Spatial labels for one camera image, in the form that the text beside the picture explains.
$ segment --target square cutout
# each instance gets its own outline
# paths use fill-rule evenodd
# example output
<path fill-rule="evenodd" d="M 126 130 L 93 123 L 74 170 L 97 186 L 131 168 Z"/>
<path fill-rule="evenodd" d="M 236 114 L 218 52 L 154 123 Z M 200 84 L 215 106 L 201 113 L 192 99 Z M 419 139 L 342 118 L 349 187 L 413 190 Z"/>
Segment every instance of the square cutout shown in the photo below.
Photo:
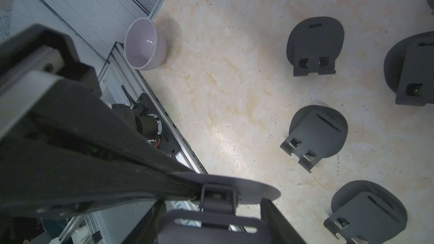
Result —
<path fill-rule="evenodd" d="M 419 97 L 422 92 L 423 84 L 408 84 L 405 89 L 405 95 Z"/>
<path fill-rule="evenodd" d="M 329 58 L 328 57 L 319 57 L 319 67 L 326 68 L 328 67 Z"/>
<path fill-rule="evenodd" d="M 346 219 L 344 219 L 342 217 L 337 218 L 335 220 L 335 224 L 338 225 L 338 227 L 341 228 L 341 229 L 344 229 L 345 227 L 347 227 L 348 225 L 350 225 L 350 223 Z"/>
<path fill-rule="evenodd" d="M 291 139 L 291 146 L 296 149 L 298 145 L 301 144 L 301 141 L 298 138 Z"/>
<path fill-rule="evenodd" d="M 306 154 L 303 155 L 305 159 L 312 161 L 316 158 L 316 154 L 314 151 L 309 149 Z"/>
<path fill-rule="evenodd" d="M 300 69 L 307 69 L 307 61 L 309 59 L 308 58 L 302 58 L 301 60 L 299 60 L 299 68 Z"/>

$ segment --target black plastic bracket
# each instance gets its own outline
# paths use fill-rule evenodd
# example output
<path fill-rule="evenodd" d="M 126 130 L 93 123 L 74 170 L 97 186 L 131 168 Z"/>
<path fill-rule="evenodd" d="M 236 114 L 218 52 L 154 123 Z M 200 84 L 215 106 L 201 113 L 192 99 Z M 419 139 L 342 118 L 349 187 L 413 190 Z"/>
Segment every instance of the black plastic bracket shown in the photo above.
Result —
<path fill-rule="evenodd" d="M 407 224 L 401 202 L 368 181 L 353 181 L 339 189 L 333 196 L 332 210 L 324 226 L 334 236 L 339 233 L 348 244 L 355 244 L 355 240 L 381 244 L 403 231 Z"/>
<path fill-rule="evenodd" d="M 398 105 L 434 103 L 434 31 L 408 37 L 388 52 L 384 77 Z"/>
<path fill-rule="evenodd" d="M 434 103 L 434 38 L 418 39 L 407 47 L 397 105 L 424 106 Z"/>
<path fill-rule="evenodd" d="M 205 212 L 235 215 L 237 195 L 233 187 L 205 184 L 202 186 L 199 208 Z"/>
<path fill-rule="evenodd" d="M 293 75 L 335 74 L 335 60 L 343 42 L 344 28 L 338 20 L 314 17 L 302 21 L 292 30 L 286 46 Z"/>
<path fill-rule="evenodd" d="M 348 126 L 344 116 L 324 106 L 307 106 L 294 115 L 290 135 L 280 145 L 289 155 L 298 156 L 308 172 L 323 158 L 337 154 L 345 143 Z"/>

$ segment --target black metal frame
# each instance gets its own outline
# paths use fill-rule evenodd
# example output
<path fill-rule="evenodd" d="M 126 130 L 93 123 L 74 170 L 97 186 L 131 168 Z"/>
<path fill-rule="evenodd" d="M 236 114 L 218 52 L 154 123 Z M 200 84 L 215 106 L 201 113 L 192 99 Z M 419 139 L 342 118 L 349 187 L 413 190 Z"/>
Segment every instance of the black metal frame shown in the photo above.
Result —
<path fill-rule="evenodd" d="M 273 243 L 304 243 L 270 200 L 263 198 L 261 202 L 267 205 L 261 208 L 265 221 L 234 214 L 243 195 L 247 202 L 256 202 L 260 195 L 276 198 L 280 193 L 275 188 L 245 179 L 207 175 L 209 181 L 222 179 L 210 183 L 171 175 L 196 173 L 151 146 L 99 99 L 95 71 L 79 62 L 68 36 L 42 26 L 23 32 L 0 47 L 0 62 L 5 63 L 0 78 L 7 80 L 14 68 L 21 68 L 22 61 L 42 46 L 58 50 L 64 65 L 56 74 L 50 68 L 37 70 L 57 79 L 0 138 L 2 222 L 14 216 L 63 219 L 148 198 L 157 199 L 157 203 L 124 243 L 153 243 L 155 237 L 165 243 L 162 233 L 166 225 L 176 228 L 168 217 L 179 213 L 204 221 L 201 228 L 194 229 L 193 236 L 187 236 L 187 228 L 179 231 L 196 243 L 203 237 L 211 237 L 208 243 L 240 243 L 241 237 L 241 243 L 268 244 L 272 238 Z M 246 183 L 239 190 L 249 192 L 238 194 L 235 187 Z M 252 185 L 261 188 L 251 191 Z M 231 212 L 220 213 L 227 209 L 227 200 L 214 200 L 205 191 L 231 192 Z M 164 200 L 199 198 L 204 212 L 171 211 L 163 216 Z M 230 224 L 256 226 L 259 234 L 230 232 Z M 270 231 L 276 233 L 272 238 Z"/>

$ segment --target rectangular slot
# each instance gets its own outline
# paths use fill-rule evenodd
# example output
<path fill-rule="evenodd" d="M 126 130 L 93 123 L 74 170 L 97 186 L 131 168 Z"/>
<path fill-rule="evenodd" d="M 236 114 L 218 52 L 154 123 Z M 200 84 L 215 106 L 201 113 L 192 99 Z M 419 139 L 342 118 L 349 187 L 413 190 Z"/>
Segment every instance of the rectangular slot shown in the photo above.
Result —
<path fill-rule="evenodd" d="M 200 227 L 202 225 L 202 221 L 186 220 L 182 218 L 177 218 L 174 220 L 174 222 L 177 225 L 193 226 L 193 227 Z"/>
<path fill-rule="evenodd" d="M 246 233 L 248 234 L 254 234 L 258 231 L 256 227 L 252 227 L 252 226 L 244 226 L 244 229 L 246 229 Z"/>
<path fill-rule="evenodd" d="M 299 60 L 299 68 L 300 69 L 307 69 L 307 61 L 309 59 L 308 58 L 302 58 L 301 60 Z"/>
<path fill-rule="evenodd" d="M 399 219 L 397 219 L 394 215 L 392 215 L 392 213 L 390 213 L 389 211 L 387 211 L 384 207 L 382 207 L 379 203 L 377 203 L 377 201 L 372 198 L 371 196 L 368 196 L 368 199 L 373 202 L 379 209 L 381 209 L 384 213 L 386 213 L 389 217 L 392 218 L 392 220 L 396 221 L 397 223 L 399 223 Z"/>
<path fill-rule="evenodd" d="M 320 27 L 320 26 L 322 26 L 322 25 L 323 25 L 323 23 L 310 24 L 310 25 L 307 26 L 307 28 L 316 28 L 316 27 Z"/>
<path fill-rule="evenodd" d="M 425 42 L 425 43 L 419 43 L 419 46 L 432 46 L 434 45 L 434 41 L 429 41 L 429 42 Z"/>
<path fill-rule="evenodd" d="M 309 149 L 306 154 L 303 155 L 305 159 L 312 161 L 316 158 L 316 154 L 314 151 Z"/>
<path fill-rule="evenodd" d="M 341 130 L 338 127 L 336 127 L 335 125 L 333 125 L 331 122 L 329 122 L 326 118 L 324 118 L 323 116 L 319 115 L 318 113 L 316 114 L 316 116 L 318 118 L 320 118 L 323 122 L 325 122 L 326 124 L 328 124 L 329 126 L 331 126 L 334 130 L 336 130 L 339 133 L 341 133 Z"/>
<path fill-rule="evenodd" d="M 319 57 L 319 67 L 320 68 L 326 68 L 328 67 L 328 57 Z"/>
<path fill-rule="evenodd" d="M 421 95 L 423 84 L 408 84 L 405 89 L 405 95 L 419 97 Z"/>

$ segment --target lavender ceramic bowl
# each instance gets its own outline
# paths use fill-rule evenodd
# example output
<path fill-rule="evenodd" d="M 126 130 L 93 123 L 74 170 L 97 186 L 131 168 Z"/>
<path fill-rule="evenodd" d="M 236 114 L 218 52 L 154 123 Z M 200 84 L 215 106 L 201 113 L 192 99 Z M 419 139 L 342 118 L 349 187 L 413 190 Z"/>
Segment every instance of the lavender ceramic bowl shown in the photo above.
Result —
<path fill-rule="evenodd" d="M 151 20 L 139 18 L 127 31 L 124 51 L 131 67 L 152 70 L 160 66 L 166 57 L 166 40 Z"/>

